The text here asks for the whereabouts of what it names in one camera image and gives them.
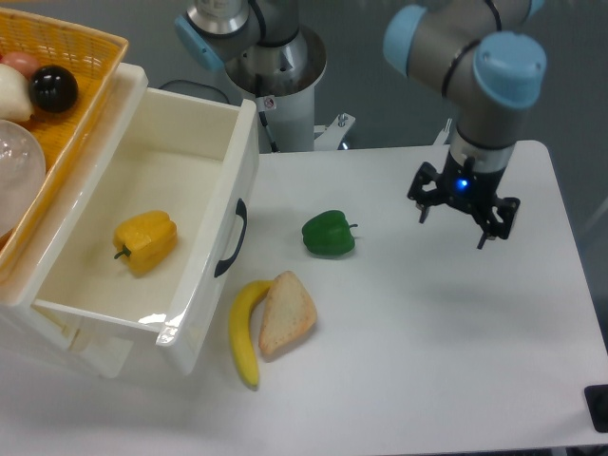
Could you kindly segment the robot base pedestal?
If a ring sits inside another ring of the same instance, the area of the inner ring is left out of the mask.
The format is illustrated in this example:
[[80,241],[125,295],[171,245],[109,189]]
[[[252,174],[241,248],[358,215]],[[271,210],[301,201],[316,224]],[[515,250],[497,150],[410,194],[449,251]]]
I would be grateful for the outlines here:
[[261,150],[313,150],[314,89],[327,53],[296,1],[196,1],[175,30],[201,67],[224,71],[256,103]]

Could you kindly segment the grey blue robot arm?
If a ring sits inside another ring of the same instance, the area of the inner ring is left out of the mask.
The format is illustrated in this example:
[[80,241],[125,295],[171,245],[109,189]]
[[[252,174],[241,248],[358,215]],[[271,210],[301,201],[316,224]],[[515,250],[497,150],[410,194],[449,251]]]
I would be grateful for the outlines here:
[[542,46],[514,29],[542,6],[453,1],[430,11],[410,5],[389,22],[387,62],[460,109],[443,169],[423,162],[408,190],[421,222],[430,208],[447,205],[473,218],[481,244],[509,238],[521,202],[499,197],[497,189],[547,67]]

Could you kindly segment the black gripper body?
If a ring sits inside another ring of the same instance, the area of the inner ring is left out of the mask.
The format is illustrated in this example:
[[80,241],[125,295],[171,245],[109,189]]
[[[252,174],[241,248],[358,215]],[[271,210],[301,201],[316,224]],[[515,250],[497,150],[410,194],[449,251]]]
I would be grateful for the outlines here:
[[476,212],[481,217],[488,218],[492,213],[493,218],[499,218],[502,215],[502,200],[496,192],[505,169],[483,173],[475,171],[474,164],[472,157],[459,163],[451,152],[447,154],[439,179],[441,203],[470,215]]

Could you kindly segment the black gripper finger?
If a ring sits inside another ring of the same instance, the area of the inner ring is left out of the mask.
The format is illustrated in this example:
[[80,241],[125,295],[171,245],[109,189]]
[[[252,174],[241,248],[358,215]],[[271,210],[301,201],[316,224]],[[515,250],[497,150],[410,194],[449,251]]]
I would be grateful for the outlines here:
[[488,240],[509,238],[520,204],[521,201],[518,198],[494,196],[490,202],[485,202],[481,206],[476,218],[482,229],[482,235],[477,244],[478,250],[482,250]]
[[419,167],[408,190],[408,199],[414,201],[420,211],[420,223],[426,221],[431,207],[445,203],[442,175],[431,163],[424,161]]

